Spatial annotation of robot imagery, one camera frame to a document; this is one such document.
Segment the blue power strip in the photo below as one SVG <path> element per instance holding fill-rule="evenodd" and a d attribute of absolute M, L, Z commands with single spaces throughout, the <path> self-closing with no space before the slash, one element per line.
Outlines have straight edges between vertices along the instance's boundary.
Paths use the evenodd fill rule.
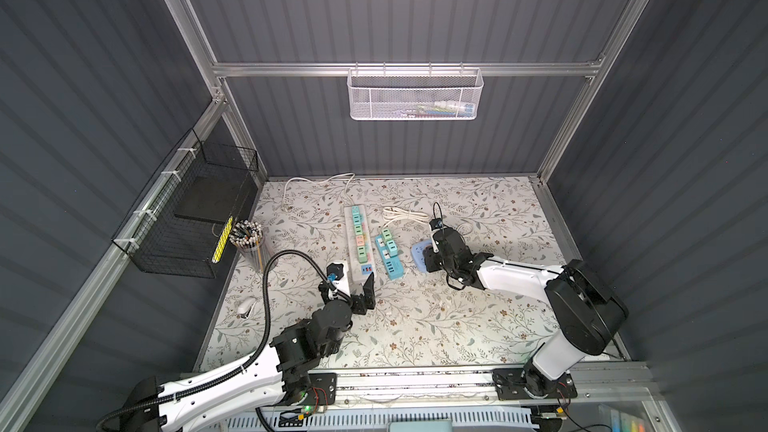
<path fill-rule="evenodd" d="M 402 263 L 397 256 L 397 245 L 395 245 L 395 241 L 392 240 L 392 233 L 389 231 L 389 229 L 384 228 L 381 235 L 377 235 L 373 241 L 382 256 L 384 268 L 386 269 L 386 273 L 389 276 L 389 280 L 395 280 L 396 278 L 402 277 L 405 274 L 405 271 L 403 270 Z"/>

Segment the table surface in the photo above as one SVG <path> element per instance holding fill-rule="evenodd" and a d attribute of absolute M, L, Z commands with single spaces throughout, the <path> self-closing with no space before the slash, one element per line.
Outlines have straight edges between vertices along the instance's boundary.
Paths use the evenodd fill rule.
<path fill-rule="evenodd" d="M 307 252 L 324 268 L 334 259 L 349 260 L 343 227 L 344 181 L 325 185 L 292 182 L 281 208 L 285 182 L 268 182 L 254 220 L 263 224 L 274 251 Z M 531 183 L 525 177 L 399 178 L 353 181 L 349 195 L 369 214 L 371 234 L 379 233 L 382 208 L 397 206 L 432 213 L 440 203 L 446 224 L 462 228 L 473 252 L 492 252 L 517 262 L 561 264 L 552 235 Z M 550 307 L 522 295 L 490 294 L 474 288 L 456 292 L 444 273 L 416 269 L 410 247 L 428 237 L 428 226 L 395 222 L 389 226 L 401 251 L 405 277 L 376 277 L 376 310 L 352 318 L 338 354 L 321 368 L 374 368 L 429 365 L 523 363 L 557 331 Z M 380 257 L 377 267 L 383 271 Z M 248 354 L 264 330 L 261 274 L 242 258 L 219 310 L 201 370 L 210 370 Z M 295 256 L 282 257 L 269 274 L 273 337 L 308 318 L 322 306 L 318 277 Z M 257 297 L 247 320 L 235 311 L 243 299 Z"/>

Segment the dark gray wall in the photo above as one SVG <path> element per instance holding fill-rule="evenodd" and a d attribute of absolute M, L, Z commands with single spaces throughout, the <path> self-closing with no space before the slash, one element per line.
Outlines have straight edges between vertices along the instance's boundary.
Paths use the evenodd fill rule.
<path fill-rule="evenodd" d="M 627 0 L 192 0 L 220 62 L 596 59 Z"/>
<path fill-rule="evenodd" d="M 550 181 L 688 432 L 768 419 L 766 64 L 768 0 L 652 0 Z"/>
<path fill-rule="evenodd" d="M 584 79 L 489 77 L 478 118 L 350 118 L 343 78 L 231 78 L 271 176 L 538 170 Z"/>
<path fill-rule="evenodd" d="M 191 1 L 220 62 L 594 60 L 627 3 Z M 581 82 L 486 78 L 474 121 L 359 123 L 343 80 L 230 81 L 272 176 L 535 172 Z"/>
<path fill-rule="evenodd" d="M 162 0 L 0 0 L 0 77 L 2 397 L 210 95 Z M 191 367 L 216 287 L 126 271 L 33 423 Z"/>

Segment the wire basket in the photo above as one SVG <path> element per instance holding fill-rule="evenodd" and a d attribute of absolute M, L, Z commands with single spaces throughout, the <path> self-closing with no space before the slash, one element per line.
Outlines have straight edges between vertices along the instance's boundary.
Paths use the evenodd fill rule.
<path fill-rule="evenodd" d="M 229 217 L 235 222 L 250 214 L 256 200 L 257 168 L 253 149 L 198 142 L 176 170 L 162 172 L 167 177 L 150 206 L 128 214 L 124 223 L 132 214 L 141 214 L 132 237 L 113 237 L 114 244 L 142 272 L 215 278 L 220 265 L 228 267 L 235 256 L 234 246 L 229 246 L 224 258 L 214 259 L 220 234 Z M 203 182 L 209 189 L 213 187 L 214 192 L 223 185 L 227 193 L 218 197 L 221 203 L 207 211 L 209 216 L 198 217 L 194 207 L 193 213 L 187 212 L 187 194 L 193 189 L 200 190 Z"/>
<path fill-rule="evenodd" d="M 480 69 L 456 73 L 350 69 L 350 116 L 354 120 L 473 120 L 483 88 Z"/>

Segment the power strip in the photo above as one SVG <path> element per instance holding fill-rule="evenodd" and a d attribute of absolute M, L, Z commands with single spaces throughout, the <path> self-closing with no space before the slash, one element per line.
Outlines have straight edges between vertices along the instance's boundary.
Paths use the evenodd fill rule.
<path fill-rule="evenodd" d="M 382 255 L 382 261 L 384 262 L 384 268 L 386 269 L 389 280 L 395 280 L 402 277 L 406 271 L 402 268 L 402 262 L 397 256 L 399 251 L 395 241 L 392 240 L 392 233 L 388 228 L 383 228 L 381 235 L 377 235 L 374 241 L 376 247 L 379 249 L 379 253 Z"/>
<path fill-rule="evenodd" d="M 350 244 L 350 273 L 352 282 L 364 283 L 376 271 L 373 247 L 368 232 L 368 214 L 365 206 L 344 207 L 346 238 Z"/>

